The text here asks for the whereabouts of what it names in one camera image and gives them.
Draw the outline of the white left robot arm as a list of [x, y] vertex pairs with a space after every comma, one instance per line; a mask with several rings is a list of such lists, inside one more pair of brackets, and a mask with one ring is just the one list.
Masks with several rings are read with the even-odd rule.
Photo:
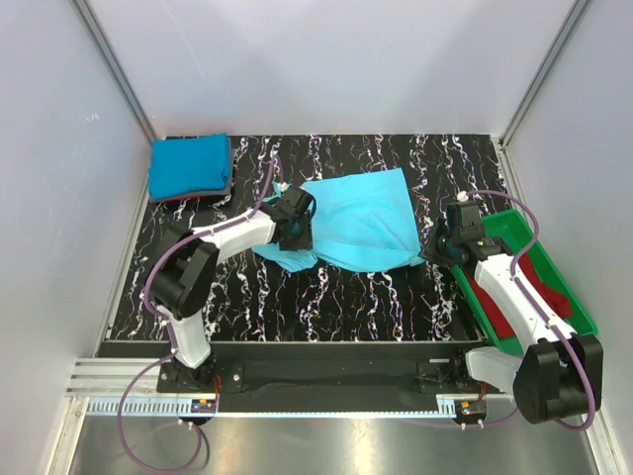
[[143, 288], [143, 305], [167, 329], [170, 354], [184, 367], [199, 368], [212, 354], [204, 334], [203, 308], [216, 280], [216, 268], [256, 246], [283, 250], [312, 247], [316, 202], [292, 206], [280, 199], [221, 223], [172, 231]]

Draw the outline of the light blue t shirt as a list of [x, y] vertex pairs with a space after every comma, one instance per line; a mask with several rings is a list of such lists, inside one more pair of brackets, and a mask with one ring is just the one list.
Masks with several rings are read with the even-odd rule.
[[423, 262], [416, 218], [399, 168], [306, 181], [316, 198], [313, 248], [283, 250], [276, 243], [252, 251], [297, 272], [321, 259], [352, 272], [385, 272]]

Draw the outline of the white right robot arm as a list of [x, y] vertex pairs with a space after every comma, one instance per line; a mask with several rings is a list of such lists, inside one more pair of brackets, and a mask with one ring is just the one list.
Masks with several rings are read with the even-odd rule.
[[486, 346], [468, 351], [469, 376], [511, 396], [532, 424], [584, 417], [587, 429], [601, 406], [603, 347], [560, 318], [519, 269], [500, 237], [487, 237], [480, 220], [466, 228], [438, 219], [423, 255], [444, 267], [457, 266], [492, 298], [518, 338], [521, 355]]

